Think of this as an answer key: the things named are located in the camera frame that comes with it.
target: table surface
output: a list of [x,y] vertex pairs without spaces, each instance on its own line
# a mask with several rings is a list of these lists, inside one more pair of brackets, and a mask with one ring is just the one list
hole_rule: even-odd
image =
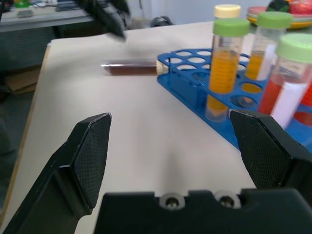
[[[34,16],[18,18],[17,12],[22,10],[32,10],[34,12]],[[16,8],[15,11],[7,12],[2,15],[0,32],[51,27],[70,23],[87,22],[91,20],[92,18],[80,9],[57,12],[55,11],[55,7]]]
[[[212,23],[159,27],[127,32],[122,43],[108,35],[52,41],[42,69],[27,137],[4,230],[53,152],[75,124],[99,113],[112,113],[107,164],[99,201],[83,217],[77,234],[91,234],[103,194],[188,190],[235,193],[254,184],[239,150],[157,83],[156,76],[108,77],[105,59],[155,58],[182,48],[212,43]],[[249,53],[254,35],[245,37]]]

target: white label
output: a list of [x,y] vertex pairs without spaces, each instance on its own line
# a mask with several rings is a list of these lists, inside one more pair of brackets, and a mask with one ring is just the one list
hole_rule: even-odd
[[288,127],[307,87],[308,84],[284,82],[271,113],[282,128]]
[[271,66],[276,61],[276,54],[275,54],[276,45],[268,45],[265,50],[265,56],[261,63],[261,68],[257,76],[257,80],[266,80],[269,76],[271,71]]

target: blue test tube rack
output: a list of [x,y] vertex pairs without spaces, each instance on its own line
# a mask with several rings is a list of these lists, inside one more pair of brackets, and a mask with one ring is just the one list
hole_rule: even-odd
[[[267,80],[251,80],[245,76],[249,59],[246,54],[241,54],[239,69],[234,89],[229,94],[218,94],[208,88],[211,65],[211,49],[183,49],[161,54],[158,60],[168,67],[168,73],[158,76],[158,82],[172,95],[184,103],[190,110],[209,124],[221,136],[238,148],[237,139],[230,119],[223,122],[213,122],[206,118],[207,95],[211,95],[229,109],[258,109]],[[259,93],[248,93],[241,89],[244,83],[251,83],[262,89]],[[250,98],[253,102],[248,108],[239,104],[239,98]],[[300,105],[298,112],[312,113],[312,108]],[[292,119],[286,129],[296,141],[305,146],[312,153],[312,127]]]

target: floor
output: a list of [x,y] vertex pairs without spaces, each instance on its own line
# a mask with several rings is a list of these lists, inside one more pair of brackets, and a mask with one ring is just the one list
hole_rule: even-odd
[[34,92],[10,95],[1,107],[0,128],[5,129],[9,145],[2,145],[5,152],[0,151],[0,211],[3,208],[5,195],[10,183],[15,161],[18,157],[20,141],[26,125]]

